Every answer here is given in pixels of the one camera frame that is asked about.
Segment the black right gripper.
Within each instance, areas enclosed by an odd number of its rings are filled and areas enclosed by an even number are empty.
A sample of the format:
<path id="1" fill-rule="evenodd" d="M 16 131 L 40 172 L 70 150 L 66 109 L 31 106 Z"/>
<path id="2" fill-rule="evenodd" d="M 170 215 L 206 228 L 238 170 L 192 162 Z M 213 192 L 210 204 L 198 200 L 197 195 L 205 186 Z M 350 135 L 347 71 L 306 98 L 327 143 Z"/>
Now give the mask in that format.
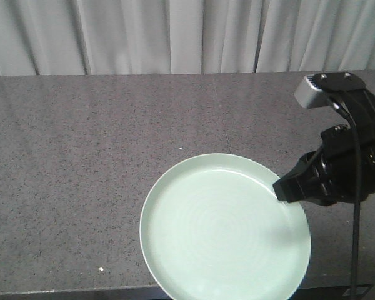
<path id="1" fill-rule="evenodd" d="M 367 89 L 328 94 L 341 103 L 333 110 L 348 125 L 323 131 L 319 149 L 272 185 L 279 201 L 359 204 L 375 193 L 375 95 Z"/>

